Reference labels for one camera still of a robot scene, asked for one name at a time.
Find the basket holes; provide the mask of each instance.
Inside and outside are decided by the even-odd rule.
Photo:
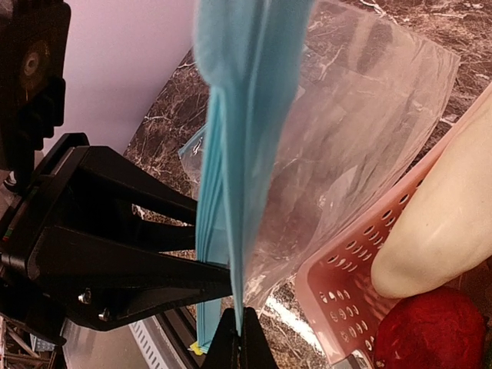
[[[374,239],[375,239],[378,235],[379,235],[379,232],[373,233],[373,234],[369,237],[369,241],[374,240]]]
[[[357,246],[353,251],[352,254],[358,253],[360,250],[362,250],[362,246]]]
[[[355,329],[353,329],[352,327],[348,328],[348,333],[350,333],[353,338],[357,337],[357,333],[355,333]]]
[[[392,217],[392,219],[390,219],[389,221],[387,221],[387,223],[385,224],[386,227],[389,227],[390,225],[392,225],[394,223],[394,221],[396,221],[397,219],[395,217]]]
[[[404,204],[405,202],[407,202],[408,198],[409,198],[409,194],[406,194],[405,196],[403,196],[401,199],[400,199],[400,204]]]
[[[340,317],[346,321],[347,320],[347,315],[345,314],[345,311],[344,309],[338,309],[338,314],[340,315]]]
[[[370,234],[373,230],[374,230],[374,226],[371,225],[368,229],[366,229],[364,231],[364,236],[367,235],[367,234]]]
[[[337,267],[340,267],[341,265],[345,264],[346,259],[340,259],[340,261],[337,263]]]
[[[323,293],[323,292],[320,292],[320,298],[321,298],[321,300],[322,300],[325,304],[327,304],[327,303],[328,303],[328,299],[326,298],[326,296],[324,296],[324,293]]]
[[[331,319],[333,319],[333,321],[335,323],[338,322],[338,316],[333,311],[330,313],[330,316],[331,316]]]
[[[387,217],[389,217],[389,216],[391,215],[391,212],[392,212],[392,210],[391,210],[391,209],[390,209],[390,210],[388,210],[388,211],[386,211],[386,212],[383,214],[383,216],[381,217],[381,219],[383,219],[383,220],[384,220],[384,219],[387,219]]]
[[[345,342],[349,341],[348,336],[344,331],[340,332],[340,336]]]
[[[350,244],[348,244],[345,249],[346,250],[350,250],[351,248],[353,248],[353,246],[355,246],[357,243],[357,241],[352,241]]]
[[[338,255],[332,256],[331,258],[328,259],[327,263],[331,264],[334,263],[338,259]]]

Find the blue towel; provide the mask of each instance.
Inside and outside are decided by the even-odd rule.
[[[298,88],[314,0],[201,0],[194,55],[211,86],[197,216],[197,258],[229,265],[241,333],[243,270],[267,200],[282,126]],[[220,301],[198,305],[207,351]]]

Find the ziplock bag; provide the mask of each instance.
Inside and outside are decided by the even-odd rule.
[[[245,273],[247,305],[262,308],[272,288],[398,180],[440,118],[458,63],[375,15],[318,2]],[[195,194],[208,147],[199,131],[180,151]]]
[[[312,2],[201,0],[198,10],[194,55],[211,97],[197,259],[229,264],[238,330],[244,261],[251,256],[282,125],[297,91]],[[205,351],[220,311],[220,301],[198,305],[198,344]]]

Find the red yarn ball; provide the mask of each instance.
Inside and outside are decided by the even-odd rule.
[[[374,363],[384,369],[479,369],[484,318],[452,288],[401,300],[381,322]]]

